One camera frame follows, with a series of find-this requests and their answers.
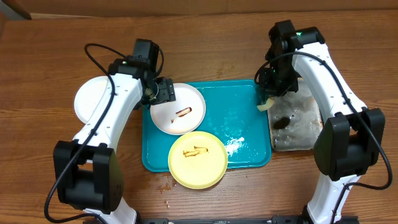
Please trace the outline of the yellow green sponge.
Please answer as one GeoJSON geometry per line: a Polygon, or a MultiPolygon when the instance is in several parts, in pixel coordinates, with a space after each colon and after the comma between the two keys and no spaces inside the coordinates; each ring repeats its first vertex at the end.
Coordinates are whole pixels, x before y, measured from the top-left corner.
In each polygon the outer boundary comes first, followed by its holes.
{"type": "Polygon", "coordinates": [[[259,111],[267,111],[270,109],[274,104],[274,100],[272,97],[268,98],[264,103],[257,105],[259,111]]]}

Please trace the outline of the white plate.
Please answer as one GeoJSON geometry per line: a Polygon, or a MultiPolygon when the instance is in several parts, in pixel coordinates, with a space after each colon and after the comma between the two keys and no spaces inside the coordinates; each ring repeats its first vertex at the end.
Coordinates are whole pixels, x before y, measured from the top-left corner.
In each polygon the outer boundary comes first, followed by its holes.
{"type": "Polygon", "coordinates": [[[203,95],[186,83],[175,83],[176,100],[151,106],[153,123],[163,132],[183,135],[195,130],[204,120],[206,103],[203,95]]]}
{"type": "Polygon", "coordinates": [[[86,124],[91,118],[107,84],[107,76],[94,77],[85,82],[77,91],[74,99],[74,110],[82,123],[86,124]]]}

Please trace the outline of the yellow-green plate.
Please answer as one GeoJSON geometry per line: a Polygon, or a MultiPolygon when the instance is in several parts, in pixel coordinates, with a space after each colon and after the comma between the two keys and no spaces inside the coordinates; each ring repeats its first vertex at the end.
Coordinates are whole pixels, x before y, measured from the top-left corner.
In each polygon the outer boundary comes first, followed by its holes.
{"type": "Polygon", "coordinates": [[[214,135],[193,131],[180,136],[170,148],[168,166],[172,177],[189,189],[217,184],[228,166],[224,144],[214,135]]]}

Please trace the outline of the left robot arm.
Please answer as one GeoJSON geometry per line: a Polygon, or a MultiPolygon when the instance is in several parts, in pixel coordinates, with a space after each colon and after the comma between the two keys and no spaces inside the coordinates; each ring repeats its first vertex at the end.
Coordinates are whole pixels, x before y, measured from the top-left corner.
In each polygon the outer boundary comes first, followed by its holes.
{"type": "Polygon", "coordinates": [[[175,101],[173,83],[160,77],[155,59],[116,59],[103,76],[83,84],[75,95],[82,129],[53,151],[57,195],[80,215],[101,223],[135,223],[137,212],[123,199],[124,177],[116,150],[133,110],[175,101]]]}

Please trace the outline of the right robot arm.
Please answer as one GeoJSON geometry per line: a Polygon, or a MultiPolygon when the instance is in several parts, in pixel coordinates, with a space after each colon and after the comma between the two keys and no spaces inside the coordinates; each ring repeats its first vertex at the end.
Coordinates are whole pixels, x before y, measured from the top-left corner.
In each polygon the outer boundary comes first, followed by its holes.
{"type": "Polygon", "coordinates": [[[296,29],[277,22],[269,31],[271,46],[254,76],[261,96],[259,110],[273,99],[299,88],[302,78],[323,119],[314,150],[320,171],[315,193],[300,215],[274,216],[274,223],[357,223],[343,217],[343,205],[360,177],[386,154],[381,146],[385,117],[369,109],[350,89],[333,63],[325,39],[316,27],[296,29]]]}

